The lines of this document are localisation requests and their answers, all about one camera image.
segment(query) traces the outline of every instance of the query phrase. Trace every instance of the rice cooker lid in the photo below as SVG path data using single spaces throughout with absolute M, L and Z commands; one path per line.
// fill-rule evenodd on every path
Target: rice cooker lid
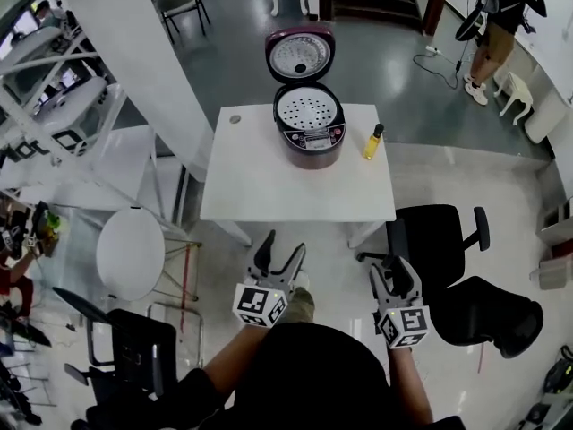
M 266 39 L 267 66 L 275 80 L 284 84 L 313 82 L 329 71 L 335 47 L 326 27 L 279 30 Z

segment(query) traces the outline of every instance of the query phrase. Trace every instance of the black shirt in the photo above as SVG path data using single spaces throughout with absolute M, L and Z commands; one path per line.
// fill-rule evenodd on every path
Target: black shirt
M 156 409 L 166 424 L 183 429 L 376 428 L 406 429 L 378 359 L 341 331 L 312 323 L 270 330 L 235 392 L 222 409 L 207 375 L 191 371 Z M 464 428 L 458 418 L 430 426 Z
M 543 17 L 547 16 L 543 0 L 500 0 L 500 10 L 490 14 L 488 21 L 515 35 L 519 24 L 523 21 L 526 4 Z

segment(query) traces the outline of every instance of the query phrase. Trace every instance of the person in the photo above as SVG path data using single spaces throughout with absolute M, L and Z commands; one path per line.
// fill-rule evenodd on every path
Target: person
M 487 105 L 485 81 L 505 63 L 515 43 L 517 28 L 524 21 L 528 5 L 542 17 L 547 17 L 544 0 L 499 0 L 500 10 L 488 16 L 482 43 L 475 52 L 469 74 L 464 76 L 466 92 L 480 105 Z
M 71 11 L 64 11 L 62 8 L 52 8 L 48 0 L 42 0 L 40 3 L 38 3 L 38 6 L 36 7 L 36 17 L 41 21 L 40 27 L 57 27 L 58 29 L 62 29 L 64 33 L 70 33 L 78 26 L 78 22 L 76 21 Z M 87 38 L 84 39 L 80 45 L 87 52 L 94 52 L 96 50 Z M 74 54 L 81 53 L 78 48 L 76 48 L 73 52 Z M 68 62 L 73 66 L 73 71 L 80 78 L 86 78 L 87 76 L 90 76 L 89 73 L 86 75 L 81 70 L 81 68 L 78 68 L 78 64 L 81 65 L 81 62 L 93 70 L 96 76 L 100 76 L 102 78 L 106 76 L 105 72 L 99 64 L 100 61 L 97 58 L 85 57 L 81 61 Z
M 295 288 L 272 329 L 244 326 L 203 369 L 159 397 L 145 424 L 200 430 L 464 428 L 458 417 L 433 423 L 410 348 L 389 349 L 388 386 L 381 363 L 364 344 L 313 323 L 307 287 Z M 224 409 L 233 391 L 235 403 Z

